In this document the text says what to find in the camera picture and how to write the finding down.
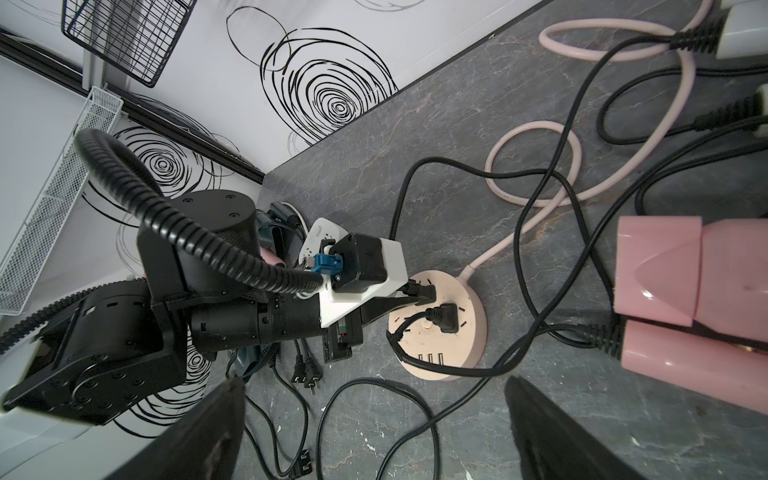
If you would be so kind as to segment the round beige power strip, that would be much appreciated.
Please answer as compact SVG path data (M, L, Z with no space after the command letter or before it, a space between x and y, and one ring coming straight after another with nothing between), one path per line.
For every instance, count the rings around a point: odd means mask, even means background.
M405 328L399 346L408 356L423 362L467 369L476 367L488 338L485 309L478 295L462 280L438 270L419 272L412 279L423 287L433 287L435 299L390 313L390 332L396 332L405 320L428 309L447 309L451 316L448 320L433 315L417 319Z

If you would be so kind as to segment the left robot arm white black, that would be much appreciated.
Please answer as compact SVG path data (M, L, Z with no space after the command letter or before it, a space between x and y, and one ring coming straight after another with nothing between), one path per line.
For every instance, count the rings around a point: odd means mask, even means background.
M1 469L10 472L104 425L187 378L188 351L215 353L321 336L328 359L344 335L436 298L409 278L397 242L363 234L321 241L314 266L290 269L260 253L257 210L245 194L201 190L171 199L123 143L79 132L91 176L139 222L142 278L73 293L6 331L39 347L3 396Z

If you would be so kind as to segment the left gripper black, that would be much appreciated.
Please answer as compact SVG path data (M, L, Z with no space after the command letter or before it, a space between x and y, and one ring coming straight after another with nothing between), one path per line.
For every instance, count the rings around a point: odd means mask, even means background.
M326 362L348 359L352 348L363 343L366 325L400 308L434 302L436 289L402 287L396 297L375 297L329 327L320 325L316 298L300 300L283 294L268 294L266 298L265 302L238 298L192 308L190 332L198 352L321 337Z

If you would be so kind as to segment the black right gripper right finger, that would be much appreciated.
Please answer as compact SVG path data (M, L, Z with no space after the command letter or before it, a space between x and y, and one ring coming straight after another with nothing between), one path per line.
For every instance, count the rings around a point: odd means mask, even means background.
M524 479L642 477L528 380L509 378L505 398Z

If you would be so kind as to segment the pink hair dryer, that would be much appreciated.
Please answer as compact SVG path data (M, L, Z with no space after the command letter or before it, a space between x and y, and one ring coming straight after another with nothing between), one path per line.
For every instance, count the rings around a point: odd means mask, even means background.
M624 216L613 309L624 369L767 411L767 222Z

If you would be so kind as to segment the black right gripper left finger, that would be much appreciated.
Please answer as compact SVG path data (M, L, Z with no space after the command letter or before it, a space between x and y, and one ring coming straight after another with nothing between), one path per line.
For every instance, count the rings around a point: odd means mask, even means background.
M111 479L230 479L245 426L245 384L226 380Z

